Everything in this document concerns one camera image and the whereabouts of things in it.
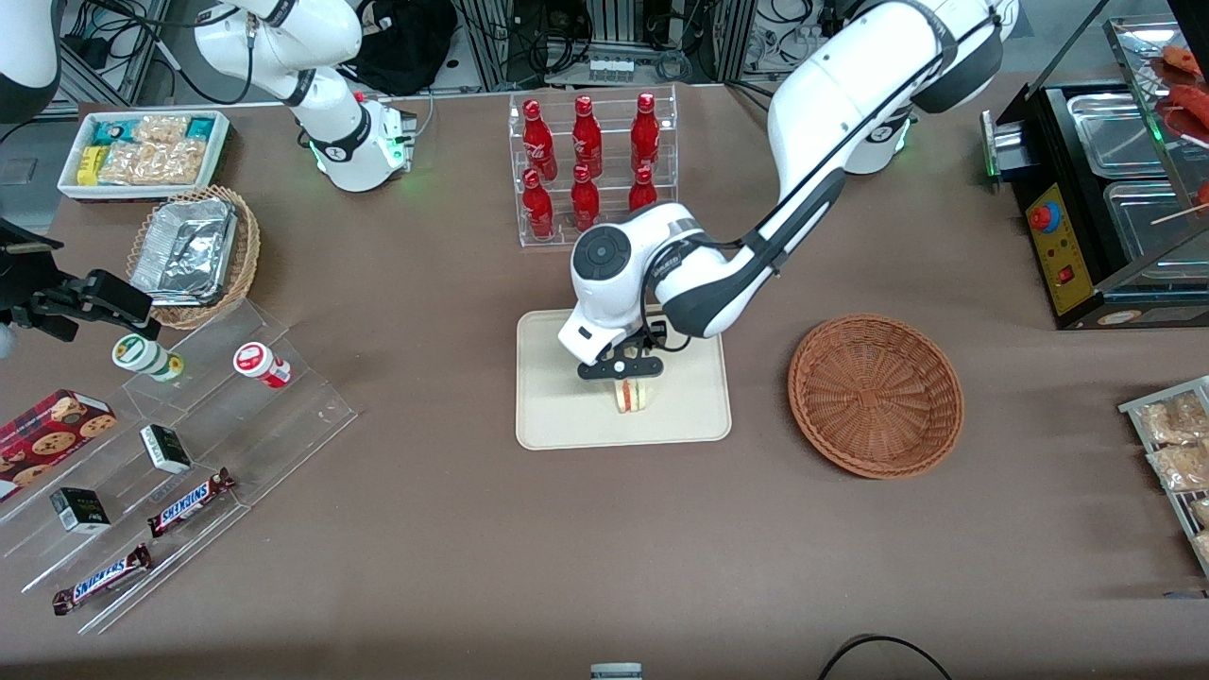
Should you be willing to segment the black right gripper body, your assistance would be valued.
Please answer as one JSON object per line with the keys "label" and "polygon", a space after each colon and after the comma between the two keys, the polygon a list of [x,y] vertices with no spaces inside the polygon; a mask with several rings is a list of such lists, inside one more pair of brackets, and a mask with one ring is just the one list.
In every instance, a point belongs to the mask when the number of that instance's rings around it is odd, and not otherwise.
{"label": "black right gripper body", "polygon": [[13,322],[12,311],[25,305],[36,293],[70,280],[57,267],[52,250],[60,241],[47,238],[1,220],[1,323]]}

